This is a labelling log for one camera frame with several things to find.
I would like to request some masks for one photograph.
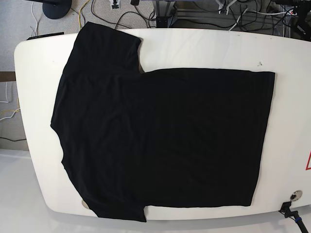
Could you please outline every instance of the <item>white tabletop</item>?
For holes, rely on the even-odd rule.
[[[139,59],[145,72],[172,67],[272,71],[276,83],[263,146],[260,175],[249,207],[145,208],[147,219],[201,219],[279,210],[292,192],[293,207],[311,204],[311,43],[276,36],[196,29],[131,29],[142,38]],[[39,185],[52,210],[86,216],[62,164],[62,148],[50,128],[63,68],[76,34],[21,42],[15,50],[17,90],[28,146]]]

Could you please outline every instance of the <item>t-shirt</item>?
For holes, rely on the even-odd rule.
[[[275,74],[140,73],[140,43],[88,22],[64,68],[51,127],[82,199],[99,217],[141,222],[149,205],[251,205]]]

